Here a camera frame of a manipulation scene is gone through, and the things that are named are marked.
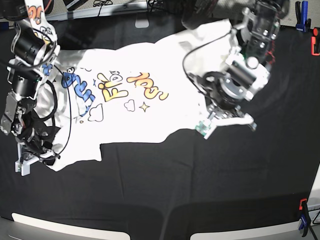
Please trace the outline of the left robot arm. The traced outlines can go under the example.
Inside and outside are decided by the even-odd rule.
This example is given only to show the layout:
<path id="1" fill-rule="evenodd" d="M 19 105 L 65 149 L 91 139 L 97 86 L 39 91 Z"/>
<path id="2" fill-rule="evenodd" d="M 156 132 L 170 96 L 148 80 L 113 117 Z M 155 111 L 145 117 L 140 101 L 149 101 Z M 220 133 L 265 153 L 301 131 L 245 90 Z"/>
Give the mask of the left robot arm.
<path id="1" fill-rule="evenodd" d="M 203 76 L 186 72 L 186 77 L 206 99 L 206 111 L 195 126 L 205 139 L 217 127 L 247 125 L 255 131 L 254 118 L 241 110 L 269 82 L 274 63 L 272 47 L 280 21 L 289 12 L 288 0 L 257 0 L 242 10 L 243 20 L 225 34 L 230 50 L 219 71 Z"/>

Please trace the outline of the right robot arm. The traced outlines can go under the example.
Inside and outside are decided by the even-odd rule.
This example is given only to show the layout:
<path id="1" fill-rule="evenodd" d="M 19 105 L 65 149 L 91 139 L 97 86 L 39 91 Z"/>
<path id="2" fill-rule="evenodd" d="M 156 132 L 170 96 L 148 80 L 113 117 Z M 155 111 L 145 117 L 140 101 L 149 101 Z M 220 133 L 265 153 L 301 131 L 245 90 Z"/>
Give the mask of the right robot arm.
<path id="1" fill-rule="evenodd" d="M 51 166 L 59 155 L 50 142 L 56 133 L 55 113 L 58 97 L 49 76 L 60 51 L 56 30 L 46 15 L 54 6 L 52 0 L 2 0 L 0 13 L 14 23 L 16 35 L 10 50 L 14 59 L 3 62 L 7 67 L 11 90 L 6 97 L 0 129 L 12 134 L 18 143 L 19 171 L 32 160 Z M 48 84 L 53 108 L 48 115 L 38 116 L 34 108 L 40 87 Z"/>

